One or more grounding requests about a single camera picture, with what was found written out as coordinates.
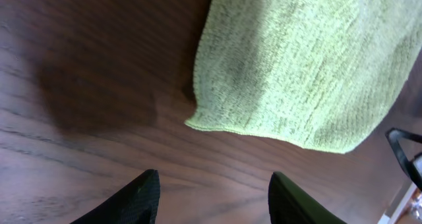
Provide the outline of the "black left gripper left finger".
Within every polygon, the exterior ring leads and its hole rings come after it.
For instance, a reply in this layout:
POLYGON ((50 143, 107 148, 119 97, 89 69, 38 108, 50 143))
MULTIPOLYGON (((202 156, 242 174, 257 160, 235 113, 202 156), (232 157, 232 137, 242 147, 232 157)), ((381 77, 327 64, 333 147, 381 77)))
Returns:
POLYGON ((149 169, 72 224, 155 224, 160 178, 149 169))

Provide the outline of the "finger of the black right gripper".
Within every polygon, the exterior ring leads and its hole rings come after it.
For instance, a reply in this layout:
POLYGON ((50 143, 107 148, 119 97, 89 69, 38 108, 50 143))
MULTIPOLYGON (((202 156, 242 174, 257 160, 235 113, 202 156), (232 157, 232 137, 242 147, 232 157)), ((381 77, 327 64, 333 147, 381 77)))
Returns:
POLYGON ((385 136, 402 171, 421 190, 421 153, 409 160, 399 143, 400 139, 406 139, 421 144, 421 135, 398 128, 391 128, 386 132, 385 136))

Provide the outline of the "light green cloth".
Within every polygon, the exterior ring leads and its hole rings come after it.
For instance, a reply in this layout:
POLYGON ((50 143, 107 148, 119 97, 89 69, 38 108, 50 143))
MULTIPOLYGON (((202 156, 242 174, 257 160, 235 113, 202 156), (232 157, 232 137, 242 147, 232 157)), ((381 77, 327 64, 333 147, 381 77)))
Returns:
POLYGON ((421 51, 421 0, 212 0, 186 124, 354 150, 421 51))

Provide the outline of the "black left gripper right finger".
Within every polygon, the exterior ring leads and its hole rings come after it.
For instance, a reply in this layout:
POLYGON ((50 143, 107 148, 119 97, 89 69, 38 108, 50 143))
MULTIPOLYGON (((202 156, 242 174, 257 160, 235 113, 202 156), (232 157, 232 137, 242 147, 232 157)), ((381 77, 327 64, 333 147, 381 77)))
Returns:
POLYGON ((346 224, 281 172, 268 187, 271 224, 346 224))

